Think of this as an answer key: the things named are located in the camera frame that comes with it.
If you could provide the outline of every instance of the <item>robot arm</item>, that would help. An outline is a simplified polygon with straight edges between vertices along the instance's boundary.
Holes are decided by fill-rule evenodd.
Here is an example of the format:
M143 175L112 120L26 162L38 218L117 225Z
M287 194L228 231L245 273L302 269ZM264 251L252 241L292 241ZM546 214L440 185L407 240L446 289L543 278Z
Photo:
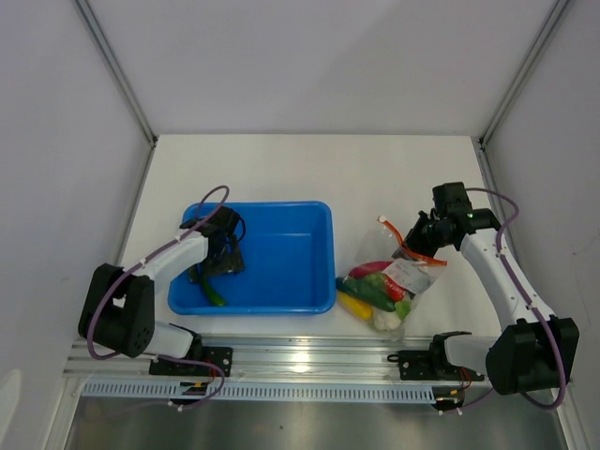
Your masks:
M473 210L462 183L433 189L435 208L420 217L406 238L406 246L433 256L438 248L454 245L481 279L496 309L502 335L498 339L464 333L438 335L442 363L488 375L500 394L514 394L559 386L559 373L548 337L532 309L549 325L558 344L566 380L578 343L578 328L571 319L558 319L517 265L505 242L496 242L500 224L487 209ZM509 276L502 257L512 267L530 305Z
M185 239L177 239L175 245L151 261L141 261L142 267L119 285L102 309L94 330L94 342L131 358L151 353L195 359L195 347L202 349L197 335L177 325L155 321L155 297L166 290L175 277L199 263L210 275L243 270L234 234L240 220L231 208L221 207L198 231L190 232ZM192 228L197 221L192 219L181 228ZM110 264L102 264L94 272L78 327L83 338L87 338L92 316L102 297L122 275L122 267Z

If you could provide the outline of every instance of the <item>blue plastic bin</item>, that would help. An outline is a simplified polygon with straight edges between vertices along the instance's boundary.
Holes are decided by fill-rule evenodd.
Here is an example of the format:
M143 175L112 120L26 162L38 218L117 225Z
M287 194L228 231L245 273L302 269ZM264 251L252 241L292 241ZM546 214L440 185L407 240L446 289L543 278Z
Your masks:
M201 216L215 203L207 203ZM172 283L169 307L177 314L322 314L336 300L331 210L323 202L227 203L246 221L240 242L245 270L210 277L227 301L215 307L187 272ZM197 204L184 213L194 217ZM238 225L237 235L241 234Z

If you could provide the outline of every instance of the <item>clear plastic bag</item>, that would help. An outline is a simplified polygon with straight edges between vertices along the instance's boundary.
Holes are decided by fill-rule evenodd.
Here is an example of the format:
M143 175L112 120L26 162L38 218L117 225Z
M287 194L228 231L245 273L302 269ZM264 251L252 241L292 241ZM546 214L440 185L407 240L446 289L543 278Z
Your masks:
M358 319L386 335L400 336L419 295L440 276L446 261L419 255L385 217L367 232L356 266L336 280L337 300Z

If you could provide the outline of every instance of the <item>yellow toy vegetable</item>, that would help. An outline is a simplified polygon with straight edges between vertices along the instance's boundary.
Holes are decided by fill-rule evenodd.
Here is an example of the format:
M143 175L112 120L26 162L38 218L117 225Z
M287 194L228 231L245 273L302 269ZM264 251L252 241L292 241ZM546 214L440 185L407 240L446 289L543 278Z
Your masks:
M348 312L358 319L368 322L373 317L373 307L362 300L358 300L341 291L337 291L337 300Z

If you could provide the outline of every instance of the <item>white wall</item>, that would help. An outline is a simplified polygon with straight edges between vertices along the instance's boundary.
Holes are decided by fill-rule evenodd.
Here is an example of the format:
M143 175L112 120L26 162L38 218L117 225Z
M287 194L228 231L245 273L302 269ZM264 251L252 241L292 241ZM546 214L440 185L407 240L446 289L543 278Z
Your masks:
M39 448L92 271L115 253L148 150L67 0L0 4L3 448Z
M93 0L157 133L481 135L554 0Z
M514 232L532 284L581 338L572 384L600 446L600 8L577 0L489 155L522 208Z

